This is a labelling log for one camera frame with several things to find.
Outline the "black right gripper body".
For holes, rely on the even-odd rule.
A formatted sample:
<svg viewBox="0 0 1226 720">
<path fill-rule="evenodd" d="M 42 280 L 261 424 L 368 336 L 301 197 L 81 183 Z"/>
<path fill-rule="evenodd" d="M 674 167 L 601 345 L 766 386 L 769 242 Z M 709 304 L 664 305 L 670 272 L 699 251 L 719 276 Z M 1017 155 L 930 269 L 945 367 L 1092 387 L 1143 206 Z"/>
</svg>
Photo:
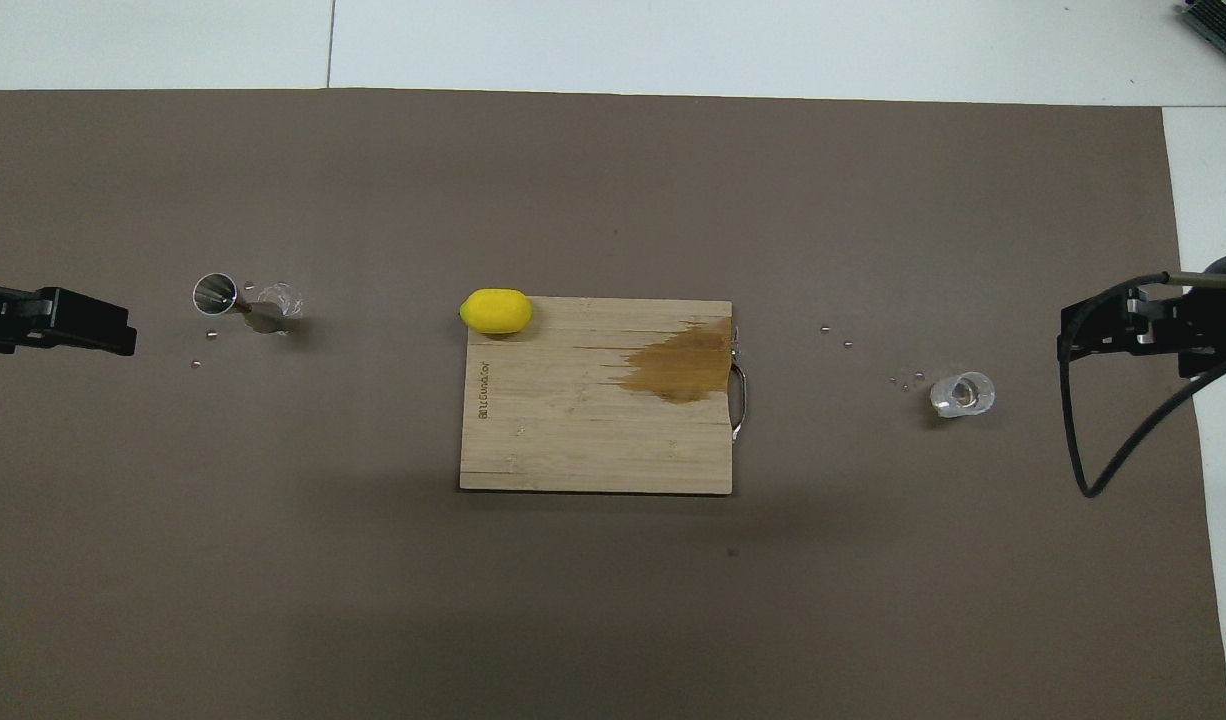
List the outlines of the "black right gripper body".
<svg viewBox="0 0 1226 720">
<path fill-rule="evenodd" d="M 1133 312 L 1145 316 L 1144 347 L 1138 354 L 1176 354 L 1177 374 L 1193 378 L 1226 361 L 1226 256 L 1197 274 L 1170 275 L 1183 296 L 1143 299 Z"/>
</svg>

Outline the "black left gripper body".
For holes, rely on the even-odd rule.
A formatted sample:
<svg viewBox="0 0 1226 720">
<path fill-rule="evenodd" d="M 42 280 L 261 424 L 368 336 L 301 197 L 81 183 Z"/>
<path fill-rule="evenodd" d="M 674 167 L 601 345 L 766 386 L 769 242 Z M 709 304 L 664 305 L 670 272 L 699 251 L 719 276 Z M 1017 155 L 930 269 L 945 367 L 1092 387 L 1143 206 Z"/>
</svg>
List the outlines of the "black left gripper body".
<svg viewBox="0 0 1226 720">
<path fill-rule="evenodd" d="M 36 323 L 47 315 L 47 299 L 40 293 L 0 287 L 0 354 L 13 354 L 18 346 L 43 348 L 33 337 Z"/>
</svg>

